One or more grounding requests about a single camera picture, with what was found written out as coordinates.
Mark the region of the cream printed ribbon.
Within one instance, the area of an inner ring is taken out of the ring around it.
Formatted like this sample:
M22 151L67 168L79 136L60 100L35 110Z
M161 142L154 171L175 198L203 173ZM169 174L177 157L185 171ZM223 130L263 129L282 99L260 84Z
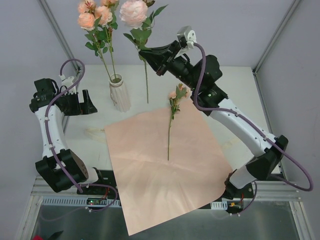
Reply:
M103 144L107 143L105 130L103 128L94 128L94 127L86 128L84 130L84 134L93 141L103 143Z

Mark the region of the pale pink rose stem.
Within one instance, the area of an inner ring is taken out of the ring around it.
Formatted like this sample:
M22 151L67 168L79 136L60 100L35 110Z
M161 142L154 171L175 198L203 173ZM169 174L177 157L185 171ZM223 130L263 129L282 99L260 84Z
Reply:
M123 35L134 44L138 52L148 49L146 44L155 26L155 18L167 7L163 5L148 13L154 4L154 0L127 0L120 7L120 20L130 28L129 33Z

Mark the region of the peach wrapping paper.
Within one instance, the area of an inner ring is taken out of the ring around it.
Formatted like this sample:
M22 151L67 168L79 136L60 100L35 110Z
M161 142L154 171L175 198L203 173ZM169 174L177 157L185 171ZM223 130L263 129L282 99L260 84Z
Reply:
M232 167L190 100L180 104L174 120L165 107L104 130L129 235L201 208L224 193Z

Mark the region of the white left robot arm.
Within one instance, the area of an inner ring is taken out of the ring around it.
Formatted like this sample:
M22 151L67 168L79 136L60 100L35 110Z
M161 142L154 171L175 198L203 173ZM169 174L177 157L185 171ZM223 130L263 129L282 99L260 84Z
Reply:
M83 90L83 102L79 101L75 78L61 75L62 86L50 78L36 80L36 93L29 108L35 113L42 135L42 160L35 168L53 191L59 193L75 184L88 184L94 194L105 191L106 183L100 179L95 167L86 167L85 163L69 149L64 130L63 117L97 113L88 90Z

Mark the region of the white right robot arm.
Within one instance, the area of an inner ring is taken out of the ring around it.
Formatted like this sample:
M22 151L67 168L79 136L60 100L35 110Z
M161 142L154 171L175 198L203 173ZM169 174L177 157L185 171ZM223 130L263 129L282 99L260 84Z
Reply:
M192 96L197 97L193 101L196 108L224 125L253 154L250 161L230 173L224 181L222 197L231 200L241 194L249 183L271 177L289 141L283 135L276 137L255 126L216 85L216 81L223 75L217 57L209 54L192 65L186 54L178 55L181 49L175 40L166 46L140 50L138 54L158 76L169 72L188 86Z

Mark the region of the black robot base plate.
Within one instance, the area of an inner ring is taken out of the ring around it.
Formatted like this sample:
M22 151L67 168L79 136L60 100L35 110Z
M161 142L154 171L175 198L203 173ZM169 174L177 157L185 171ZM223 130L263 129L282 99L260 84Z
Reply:
M104 200L114 200L116 197L115 192L111 187L116 189L116 192L119 193L117 189L116 178L113 170L98 170L98 181L95 183L81 183L82 192L79 190L76 191L78 195L93 195L98 198L100 196L99 203L102 204ZM244 199L253 198L255 193L253 192L253 185L248 183L244 188L240 190L225 190L221 197L219 197L214 202L220 202L223 199L226 199L228 203L227 209L239 209L243 210Z

